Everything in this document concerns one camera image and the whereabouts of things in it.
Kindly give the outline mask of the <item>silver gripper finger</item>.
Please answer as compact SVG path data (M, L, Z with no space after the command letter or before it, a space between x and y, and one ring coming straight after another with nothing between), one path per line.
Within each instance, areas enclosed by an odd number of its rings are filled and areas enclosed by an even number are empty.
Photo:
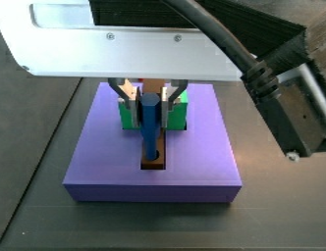
M134 86L127 78L110 77L107 79L110 88L118 94L119 98L123 100L126 109L130 111L130 121L131 126L139 126L139 109L138 101L140 90Z
M173 102L186 89L186 79L173 79L169 86L162 87L161 101L162 101L162 128L167 126L167 113L173 109Z

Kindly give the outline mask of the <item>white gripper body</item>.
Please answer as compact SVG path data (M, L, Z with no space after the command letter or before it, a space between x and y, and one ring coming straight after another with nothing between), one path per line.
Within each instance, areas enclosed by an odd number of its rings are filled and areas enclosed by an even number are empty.
M0 33L32 75L240 78L199 30L95 25L88 0L0 0Z

